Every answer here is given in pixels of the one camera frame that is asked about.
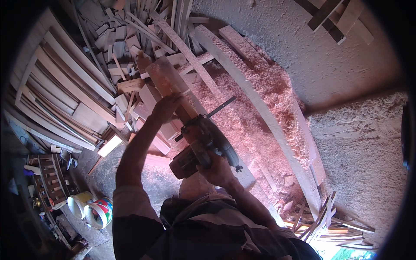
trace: white bucket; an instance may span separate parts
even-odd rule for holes
[[[94,228],[103,229],[113,219],[113,202],[104,197],[84,207],[84,214],[88,223]]]
[[[85,218],[84,208],[86,202],[92,199],[92,194],[89,191],[79,193],[77,195],[71,195],[67,199],[69,210],[72,214],[78,218],[83,219]]]

